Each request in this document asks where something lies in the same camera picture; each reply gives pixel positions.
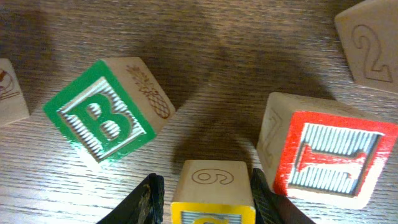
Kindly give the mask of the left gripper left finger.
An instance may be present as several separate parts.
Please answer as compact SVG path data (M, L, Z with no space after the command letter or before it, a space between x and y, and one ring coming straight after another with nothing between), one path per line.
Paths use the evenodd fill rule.
M161 224L164 193L164 178L151 173L98 224Z

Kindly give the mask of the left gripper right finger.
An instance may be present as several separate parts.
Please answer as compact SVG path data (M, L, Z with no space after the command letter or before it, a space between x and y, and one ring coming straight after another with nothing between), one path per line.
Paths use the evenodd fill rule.
M287 197L271 192L262 170L253 168L250 183L256 224L315 224Z

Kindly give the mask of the yellow S block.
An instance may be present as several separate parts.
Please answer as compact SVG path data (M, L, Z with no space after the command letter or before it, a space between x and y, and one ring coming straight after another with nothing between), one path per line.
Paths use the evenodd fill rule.
M1 126L30 116L26 100L12 63L1 59Z
M254 224L256 209L246 163L185 161L170 211L172 223Z

